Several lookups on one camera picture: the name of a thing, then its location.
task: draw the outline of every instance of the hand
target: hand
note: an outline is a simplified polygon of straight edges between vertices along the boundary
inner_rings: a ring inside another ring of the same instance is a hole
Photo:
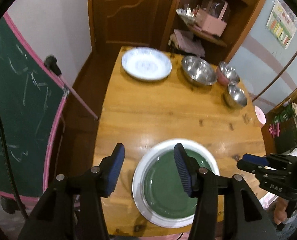
[[[274,222],[279,225],[282,221],[287,219],[287,213],[285,212],[287,208],[288,200],[278,197],[275,210],[274,210]]]

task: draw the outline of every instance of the brown door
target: brown door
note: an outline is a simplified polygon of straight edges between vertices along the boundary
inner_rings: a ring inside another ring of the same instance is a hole
[[[93,0],[96,49],[159,48],[172,0]]]

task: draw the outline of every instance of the wooden table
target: wooden table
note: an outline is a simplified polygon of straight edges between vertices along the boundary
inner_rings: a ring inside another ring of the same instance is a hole
[[[132,199],[135,168],[154,145],[172,138],[187,138],[204,145],[216,158],[220,174],[239,173],[258,198],[266,191],[258,187],[254,175],[240,171],[236,162],[243,154],[265,155],[264,142],[251,99],[242,110],[226,106],[224,87],[216,83],[207,88],[192,86],[181,68],[182,56],[165,53],[172,62],[171,74],[155,83],[130,77],[122,68],[122,47],[107,88],[100,118],[93,164],[112,153],[116,143],[125,146],[125,161],[115,192],[102,199],[109,234],[161,236],[189,231],[162,228],[148,222]],[[218,221],[223,220],[223,198],[219,197]]]

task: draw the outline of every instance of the screw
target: screw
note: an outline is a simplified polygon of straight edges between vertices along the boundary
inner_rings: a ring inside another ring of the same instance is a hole
[[[241,180],[243,180],[243,177],[240,174],[235,174],[234,179],[237,181],[241,181]]]
[[[199,173],[207,174],[207,168],[204,168],[204,167],[199,168]]]
[[[99,173],[101,171],[99,166],[94,166],[90,169],[92,173]]]
[[[58,181],[61,181],[61,180],[63,180],[64,178],[65,178],[65,175],[64,175],[64,174],[59,174],[59,175],[56,176],[56,179],[57,179]]]

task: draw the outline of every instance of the chalkboard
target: chalkboard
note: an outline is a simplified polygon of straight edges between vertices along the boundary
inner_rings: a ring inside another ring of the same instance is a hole
[[[42,195],[46,149],[63,96],[63,89],[30,56],[2,18],[0,116],[20,195]],[[0,191],[12,193],[1,143]]]

